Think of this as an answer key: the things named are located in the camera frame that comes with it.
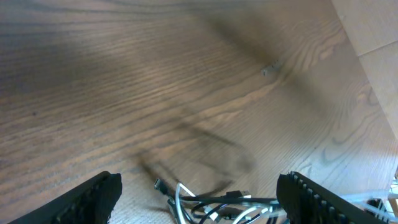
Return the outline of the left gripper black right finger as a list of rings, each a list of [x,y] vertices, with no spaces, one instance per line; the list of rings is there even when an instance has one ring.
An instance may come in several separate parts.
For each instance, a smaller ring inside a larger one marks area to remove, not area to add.
[[[276,196],[291,223],[385,223],[298,172],[279,176]]]

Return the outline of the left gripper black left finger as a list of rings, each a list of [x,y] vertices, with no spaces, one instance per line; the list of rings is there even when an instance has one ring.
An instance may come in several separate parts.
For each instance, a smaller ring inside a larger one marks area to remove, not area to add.
[[[108,224],[122,189],[121,174],[103,171],[10,224]]]

